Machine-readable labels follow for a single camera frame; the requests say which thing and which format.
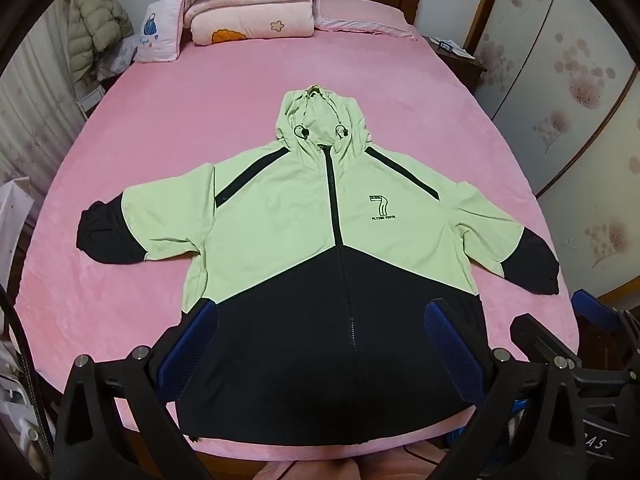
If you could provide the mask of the green and black hooded jacket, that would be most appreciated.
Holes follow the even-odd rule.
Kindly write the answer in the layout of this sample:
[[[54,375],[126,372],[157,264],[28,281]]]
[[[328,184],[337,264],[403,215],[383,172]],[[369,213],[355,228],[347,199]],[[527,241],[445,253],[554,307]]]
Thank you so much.
[[[79,220],[76,245],[100,263],[190,255],[182,316],[218,308],[174,401],[180,429],[355,445],[459,414],[425,307],[445,300],[485,335],[472,265],[554,295],[552,250],[473,185],[375,145],[352,98],[288,92],[276,127],[271,143],[126,188]]]

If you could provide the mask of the white storage box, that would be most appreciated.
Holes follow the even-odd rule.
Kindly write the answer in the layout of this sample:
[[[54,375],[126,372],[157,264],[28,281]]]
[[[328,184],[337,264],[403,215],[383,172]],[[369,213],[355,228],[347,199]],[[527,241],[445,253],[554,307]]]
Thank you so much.
[[[1,286],[14,301],[24,255],[18,242],[34,206],[29,177],[19,177],[1,185]]]

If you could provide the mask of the floral sliding wardrobe door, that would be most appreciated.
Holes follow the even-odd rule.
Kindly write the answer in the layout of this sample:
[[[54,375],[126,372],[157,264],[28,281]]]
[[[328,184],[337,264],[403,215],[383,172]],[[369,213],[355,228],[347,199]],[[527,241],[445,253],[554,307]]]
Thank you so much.
[[[541,206],[570,290],[639,295],[639,71],[589,0],[495,0],[475,96]]]

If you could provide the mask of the white floral curtain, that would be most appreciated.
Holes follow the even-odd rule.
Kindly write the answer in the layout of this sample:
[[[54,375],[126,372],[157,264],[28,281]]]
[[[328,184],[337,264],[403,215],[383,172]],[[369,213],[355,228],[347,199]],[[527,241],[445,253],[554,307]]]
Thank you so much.
[[[51,4],[1,75],[1,181],[29,178],[38,202],[86,122],[67,66],[66,10]]]

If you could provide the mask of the brown wooden nightstand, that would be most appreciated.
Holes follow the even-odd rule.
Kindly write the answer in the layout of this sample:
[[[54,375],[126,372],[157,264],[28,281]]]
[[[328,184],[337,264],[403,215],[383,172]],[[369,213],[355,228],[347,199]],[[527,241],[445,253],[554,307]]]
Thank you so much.
[[[477,58],[473,58],[472,60],[469,58],[457,58],[447,53],[438,53],[434,47],[432,47],[432,49],[469,92],[473,93],[477,89],[480,84],[480,78],[487,73],[487,67],[483,63]]]

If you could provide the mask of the pink bed sheet mattress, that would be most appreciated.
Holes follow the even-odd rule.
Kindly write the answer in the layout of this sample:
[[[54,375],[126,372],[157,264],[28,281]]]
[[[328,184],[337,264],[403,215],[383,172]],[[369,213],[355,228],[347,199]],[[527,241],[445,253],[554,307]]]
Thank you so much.
[[[285,92],[313,84],[358,102],[373,141],[474,185],[541,236],[548,226],[508,144],[423,39],[317,32],[189,44],[137,63],[62,162],[26,256],[16,310],[38,372],[62,388],[74,359],[118,360],[180,318],[188,260],[102,266],[76,246],[81,213],[130,185],[273,140]]]

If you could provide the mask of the items on nightstand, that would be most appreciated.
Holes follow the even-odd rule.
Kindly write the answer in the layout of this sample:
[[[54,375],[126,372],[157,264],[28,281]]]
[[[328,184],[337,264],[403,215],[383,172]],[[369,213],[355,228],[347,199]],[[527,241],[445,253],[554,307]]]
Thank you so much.
[[[438,53],[447,53],[457,58],[469,58],[472,60],[474,56],[466,52],[462,47],[450,39],[440,39],[437,37],[427,37],[431,46],[435,48]]]

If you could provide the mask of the white pillow with blue print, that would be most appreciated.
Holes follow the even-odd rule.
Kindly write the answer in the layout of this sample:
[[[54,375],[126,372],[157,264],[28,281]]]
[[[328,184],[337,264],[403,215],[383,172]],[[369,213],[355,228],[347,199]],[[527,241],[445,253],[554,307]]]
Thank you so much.
[[[146,8],[134,60],[174,62],[180,54],[184,0],[158,0]]]

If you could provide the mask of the beige puffer coat hanging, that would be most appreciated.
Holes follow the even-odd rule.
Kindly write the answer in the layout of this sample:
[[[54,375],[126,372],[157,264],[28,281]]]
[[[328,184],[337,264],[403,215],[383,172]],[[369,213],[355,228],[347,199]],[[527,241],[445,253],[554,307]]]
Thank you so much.
[[[68,67],[74,84],[91,72],[96,57],[132,36],[130,18],[117,0],[65,0],[68,3]]]

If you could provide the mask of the folded pink cartoon quilt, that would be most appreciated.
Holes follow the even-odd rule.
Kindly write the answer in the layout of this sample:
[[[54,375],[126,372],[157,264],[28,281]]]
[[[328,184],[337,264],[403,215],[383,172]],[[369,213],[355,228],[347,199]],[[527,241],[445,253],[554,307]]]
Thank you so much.
[[[245,39],[310,37],[314,9],[310,1],[228,6],[198,14],[190,25],[198,46]]]

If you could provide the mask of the flat pink pillow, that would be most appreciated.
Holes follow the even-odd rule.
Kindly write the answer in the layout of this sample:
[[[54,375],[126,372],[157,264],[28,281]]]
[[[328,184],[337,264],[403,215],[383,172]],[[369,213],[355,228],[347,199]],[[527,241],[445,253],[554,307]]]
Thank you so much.
[[[314,26],[322,32],[416,39],[401,10],[372,0],[314,0]]]

